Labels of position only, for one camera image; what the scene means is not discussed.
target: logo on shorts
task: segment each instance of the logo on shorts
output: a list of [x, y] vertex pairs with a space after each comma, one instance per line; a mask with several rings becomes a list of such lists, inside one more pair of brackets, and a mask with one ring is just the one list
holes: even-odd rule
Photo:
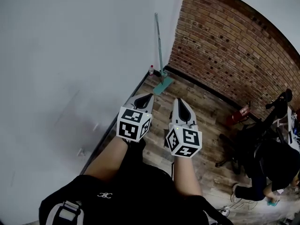
[[97, 196], [102, 198], [112, 198], [112, 193], [99, 193]]

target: white wall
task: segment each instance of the white wall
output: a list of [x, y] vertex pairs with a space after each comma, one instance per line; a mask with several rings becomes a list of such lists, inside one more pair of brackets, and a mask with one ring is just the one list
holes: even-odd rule
[[300, 53], [300, 0], [242, 0], [269, 19]]
[[[0, 0], [0, 219], [38, 219], [70, 182], [151, 64], [181, 0]], [[99, 128], [93, 132], [96, 123]]]

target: white bottle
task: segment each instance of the white bottle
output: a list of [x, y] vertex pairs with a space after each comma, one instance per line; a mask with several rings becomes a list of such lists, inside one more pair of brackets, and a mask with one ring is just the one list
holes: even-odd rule
[[150, 66], [149, 68], [149, 76], [153, 76], [154, 68], [153, 65]]

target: mop handle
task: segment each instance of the mop handle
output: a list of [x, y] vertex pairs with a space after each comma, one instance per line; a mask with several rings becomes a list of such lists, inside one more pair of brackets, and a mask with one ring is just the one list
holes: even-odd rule
[[157, 36], [158, 36], [158, 52], [159, 52], [159, 63], [160, 63], [160, 74], [162, 79], [164, 79], [164, 71], [163, 71], [163, 58], [161, 55], [161, 42], [160, 42], [160, 34], [159, 34], [159, 26], [158, 26], [158, 14], [155, 13], [155, 21], [157, 26]]

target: backpack strap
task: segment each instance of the backpack strap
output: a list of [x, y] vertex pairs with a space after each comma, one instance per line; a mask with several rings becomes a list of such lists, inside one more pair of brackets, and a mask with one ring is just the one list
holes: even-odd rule
[[83, 225], [84, 212], [76, 202], [56, 204], [50, 211], [46, 225]]

